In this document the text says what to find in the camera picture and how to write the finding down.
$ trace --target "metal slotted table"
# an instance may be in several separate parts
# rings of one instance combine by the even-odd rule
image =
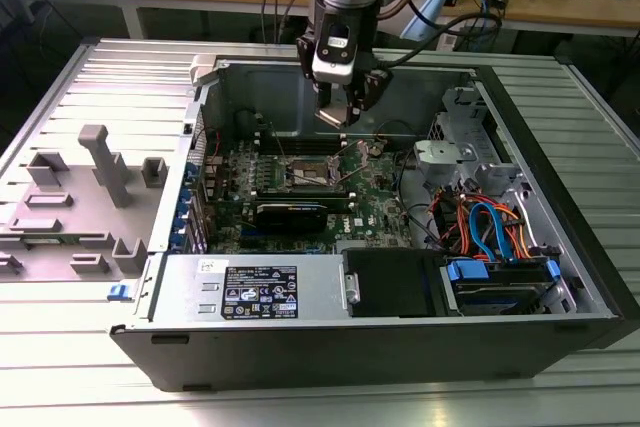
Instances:
[[[33,151],[56,149],[82,162],[75,138],[86,120],[105,123],[131,165],[170,154],[171,136],[178,135],[194,95],[189,77],[194,56],[220,55],[227,48],[269,54],[267,48],[210,43],[103,40],[82,46],[0,159],[0,222],[8,221],[31,181],[25,163]],[[640,299],[638,140],[573,67],[553,58],[425,53],[419,60],[460,63],[465,56],[470,64],[494,69]],[[3,425],[11,420],[111,425],[116,418],[149,416],[163,425],[474,427],[631,425],[640,419],[640,333],[607,350],[571,355],[528,380],[161,392],[105,333],[131,309],[106,302],[111,285],[0,284]]]

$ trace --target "white paper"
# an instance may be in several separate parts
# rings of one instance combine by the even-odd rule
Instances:
[[[206,259],[198,262],[199,274],[224,274],[229,266],[227,259]]]

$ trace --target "blue cable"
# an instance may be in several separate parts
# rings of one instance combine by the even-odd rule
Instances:
[[[505,260],[513,260],[513,252],[511,251],[511,246],[507,239],[504,237],[504,228],[502,227],[502,218],[496,209],[493,206],[480,202],[473,206],[471,212],[469,213],[469,230],[471,231],[471,238],[475,242],[475,244],[482,249],[482,251],[487,254],[489,260],[491,262],[495,262],[496,256],[493,251],[487,247],[483,242],[482,238],[478,234],[478,226],[476,225],[478,220],[478,214],[480,209],[484,208],[489,211],[491,218],[493,219],[493,224],[496,228],[496,238],[498,239],[498,247],[500,248],[500,253],[502,254],[502,258]]]

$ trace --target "warning label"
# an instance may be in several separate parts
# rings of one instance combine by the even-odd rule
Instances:
[[[227,320],[298,318],[296,267],[227,267],[222,317]]]

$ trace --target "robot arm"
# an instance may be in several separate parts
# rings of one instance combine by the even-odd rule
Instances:
[[[317,91],[316,116],[336,128],[355,123],[375,105],[391,81],[375,69],[373,42],[385,0],[314,0],[313,31],[297,41],[304,75]],[[347,105],[331,101],[342,85]]]

